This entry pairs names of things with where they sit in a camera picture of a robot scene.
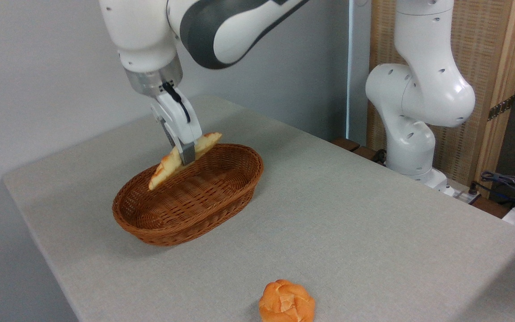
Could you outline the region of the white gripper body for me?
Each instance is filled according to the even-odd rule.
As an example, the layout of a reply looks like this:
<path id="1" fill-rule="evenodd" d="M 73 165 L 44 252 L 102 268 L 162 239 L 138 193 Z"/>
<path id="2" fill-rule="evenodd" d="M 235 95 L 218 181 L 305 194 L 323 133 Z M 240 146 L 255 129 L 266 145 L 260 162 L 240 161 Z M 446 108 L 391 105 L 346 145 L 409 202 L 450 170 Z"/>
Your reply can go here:
<path id="1" fill-rule="evenodd" d="M 156 96 L 156 103 L 152 104 L 157 121 L 166 121 L 166 128 L 173 136 L 175 145 L 179 145 L 179 140 L 186 144 L 198 140 L 202 136 L 202 129 L 192 104 L 174 86 L 163 86 L 162 90 Z"/>

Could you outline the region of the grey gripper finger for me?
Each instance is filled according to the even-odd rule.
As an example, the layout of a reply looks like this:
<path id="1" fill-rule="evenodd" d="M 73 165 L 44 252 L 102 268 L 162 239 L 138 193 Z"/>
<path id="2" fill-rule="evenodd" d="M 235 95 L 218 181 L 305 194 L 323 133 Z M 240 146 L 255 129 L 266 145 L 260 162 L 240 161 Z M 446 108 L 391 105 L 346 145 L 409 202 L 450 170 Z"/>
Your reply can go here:
<path id="1" fill-rule="evenodd" d="M 195 144 L 196 141 L 192 141 L 188 144 L 180 140 L 178 141 L 178 153 L 182 160 L 182 165 L 188 166 L 196 160 Z"/>
<path id="2" fill-rule="evenodd" d="M 176 145 L 175 145 L 173 136 L 170 134 L 168 128 L 166 128 L 166 121 L 164 119 L 159 119 L 159 123 L 162 125 L 163 130 L 166 134 L 166 137 L 168 138 L 168 140 L 170 142 L 170 145 L 172 145 L 172 147 L 175 147 Z"/>

